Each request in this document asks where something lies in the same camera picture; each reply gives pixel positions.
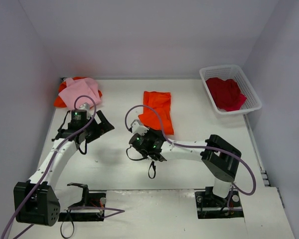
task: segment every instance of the pink cloth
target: pink cloth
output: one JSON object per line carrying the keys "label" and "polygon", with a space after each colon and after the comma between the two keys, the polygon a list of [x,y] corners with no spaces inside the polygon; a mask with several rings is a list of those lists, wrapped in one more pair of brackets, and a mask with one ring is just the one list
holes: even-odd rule
{"label": "pink cloth", "polygon": [[[92,78],[84,78],[76,81],[72,78],[67,78],[66,85],[67,87],[59,93],[59,96],[69,110],[74,109],[74,102],[81,95],[90,96],[96,104],[101,102],[100,95],[98,93],[98,84]],[[93,106],[90,99],[82,97],[78,100],[76,107],[80,107],[85,102]]]}

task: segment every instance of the cloth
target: cloth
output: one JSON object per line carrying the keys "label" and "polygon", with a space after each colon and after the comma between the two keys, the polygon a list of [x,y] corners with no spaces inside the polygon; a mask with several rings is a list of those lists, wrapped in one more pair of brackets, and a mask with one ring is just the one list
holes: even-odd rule
{"label": "cloth", "polygon": [[246,101],[238,84],[233,79],[223,81],[217,77],[206,81],[216,106],[226,111],[237,111]]}
{"label": "cloth", "polygon": [[[86,77],[74,77],[73,80],[77,81],[77,80],[81,80],[81,79],[85,79]],[[58,92],[60,93],[61,91],[63,91],[65,88],[67,87],[66,82],[62,82],[59,86],[59,90]],[[102,92],[100,90],[98,90],[99,96],[102,97]],[[60,96],[57,96],[57,98],[54,101],[53,104],[55,107],[60,107],[60,108],[65,108],[66,104],[64,103],[64,101],[61,99]]]}
{"label": "cloth", "polygon": [[[163,122],[164,132],[169,135],[174,135],[174,129],[170,118],[170,103],[170,92],[144,91],[143,104],[156,110]],[[156,114],[150,109],[144,107],[143,114],[139,115],[139,119],[144,125],[156,130],[161,130]]]}
{"label": "cloth", "polygon": [[69,87],[73,84],[75,84],[76,82],[80,82],[80,81],[85,81],[85,83],[90,87],[90,89],[92,90],[92,92],[95,94],[98,102],[101,102],[100,99],[100,95],[99,95],[99,86],[98,83],[96,82],[96,80],[92,79],[92,78],[84,78],[84,79],[78,79],[78,80],[74,80],[72,78],[66,78],[65,82],[66,82],[66,87]]}
{"label": "cloth", "polygon": [[[64,101],[65,105],[69,110],[74,110],[74,102],[75,100],[81,96],[87,95],[91,97],[96,104],[100,103],[100,97],[96,97],[91,88],[85,81],[80,81],[72,84],[71,86],[67,86],[63,91],[59,93],[59,96]],[[77,101],[76,107],[80,107],[80,105],[87,102],[90,106],[93,105],[92,101],[88,98],[80,98]]]}

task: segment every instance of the plastic basket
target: plastic basket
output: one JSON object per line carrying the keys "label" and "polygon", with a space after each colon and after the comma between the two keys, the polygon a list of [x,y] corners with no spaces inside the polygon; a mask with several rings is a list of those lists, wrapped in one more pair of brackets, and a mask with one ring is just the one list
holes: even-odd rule
{"label": "plastic basket", "polygon": [[[248,81],[243,70],[237,65],[221,65],[221,66],[211,66],[200,69],[199,74],[203,80],[205,89],[209,95],[212,105],[215,111],[221,115],[244,115],[252,111],[259,110],[262,107],[262,103],[259,100],[255,90]],[[225,110],[219,109],[214,102],[213,97],[210,94],[206,81],[209,78],[218,77],[223,81],[227,79],[233,79],[237,82],[242,94],[247,97],[245,103],[241,106],[238,111],[227,112]]]}

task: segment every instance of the screw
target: screw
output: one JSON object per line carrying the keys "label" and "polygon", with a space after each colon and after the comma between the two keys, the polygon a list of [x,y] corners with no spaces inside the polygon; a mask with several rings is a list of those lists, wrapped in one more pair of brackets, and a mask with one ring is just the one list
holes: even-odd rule
{"label": "screw", "polygon": [[100,202],[104,205],[104,204],[106,204],[106,198],[100,198]]}
{"label": "screw", "polygon": [[239,197],[237,195],[234,195],[232,198],[231,198],[235,203],[238,203],[239,202]]}
{"label": "screw", "polygon": [[203,197],[202,197],[202,196],[198,196],[198,197],[196,198],[196,201],[197,201],[198,203],[201,203],[201,202],[203,201]]}

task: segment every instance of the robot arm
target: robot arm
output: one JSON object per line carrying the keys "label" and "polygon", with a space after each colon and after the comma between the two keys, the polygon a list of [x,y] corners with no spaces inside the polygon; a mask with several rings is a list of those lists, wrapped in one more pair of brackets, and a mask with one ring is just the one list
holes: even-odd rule
{"label": "robot arm", "polygon": [[[129,144],[139,152],[143,158],[153,161],[169,161],[176,159],[187,159],[204,162],[211,173],[215,176],[213,188],[214,195],[226,198],[231,183],[234,182],[239,161],[225,154],[217,153],[213,150],[201,148],[178,147],[169,143],[164,138],[161,130],[154,130],[142,125],[139,120],[131,124],[131,131],[134,134]],[[174,141],[173,143],[189,146],[211,146],[224,149],[241,157],[241,152],[218,135],[211,135],[205,141],[183,142]]]}
{"label": "robot arm", "polygon": [[[73,204],[86,204],[89,194],[87,185],[70,183],[65,190],[56,190],[55,186],[67,162],[79,149],[81,143],[85,141],[88,144],[114,129],[103,113],[97,111],[101,123],[98,124],[93,119],[84,131],[69,139],[57,150],[60,142],[87,124],[88,119],[91,118],[87,109],[89,109],[89,105],[84,104],[79,110],[71,111],[71,122],[68,124],[68,128],[62,129],[63,125],[60,127],[57,136],[52,140],[54,143],[51,151],[38,170],[26,182],[18,182],[15,186],[13,195],[14,206],[17,209],[49,167],[42,183],[17,214],[16,220],[18,222],[52,226],[57,222],[59,214],[63,210]],[[56,150],[55,159],[49,166],[50,159]]]}

